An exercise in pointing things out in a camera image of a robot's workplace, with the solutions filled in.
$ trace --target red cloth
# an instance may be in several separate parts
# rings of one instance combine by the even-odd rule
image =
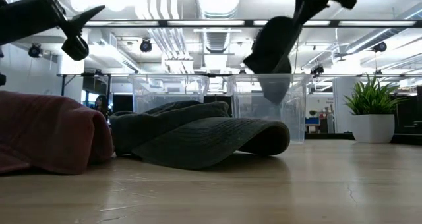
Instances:
[[[77,175],[112,154],[100,112],[66,97],[0,91],[0,173],[38,167]]]

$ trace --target hat brim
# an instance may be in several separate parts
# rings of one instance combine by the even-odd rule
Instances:
[[[143,143],[132,153],[156,165],[204,169],[235,151],[277,155],[290,143],[289,129],[278,121],[213,117],[180,126]]]
[[[0,148],[0,174],[28,169],[31,164],[16,158]]]

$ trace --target potted plant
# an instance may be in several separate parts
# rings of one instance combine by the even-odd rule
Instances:
[[[309,111],[309,114],[312,116],[312,117],[314,117],[314,115],[316,115],[318,112],[317,111],[315,111],[315,110],[310,110]]]
[[[352,96],[345,96],[346,105],[352,111],[353,136],[358,142],[389,143],[394,135],[394,111],[404,98],[390,97],[398,86],[380,86],[375,75],[367,78],[366,85],[357,82]]]

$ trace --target clear plastic bin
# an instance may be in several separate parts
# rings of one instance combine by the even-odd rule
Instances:
[[[310,78],[305,74],[230,76],[227,93],[232,96],[233,116],[282,121],[289,128],[291,142],[302,144],[305,140],[306,86]]]
[[[133,111],[143,113],[161,105],[195,100],[204,102],[209,78],[201,75],[130,75],[133,85]]]

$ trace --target wooden surface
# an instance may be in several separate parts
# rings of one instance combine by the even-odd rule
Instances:
[[[116,159],[0,177],[1,224],[422,223],[422,148],[310,140],[208,171]]]

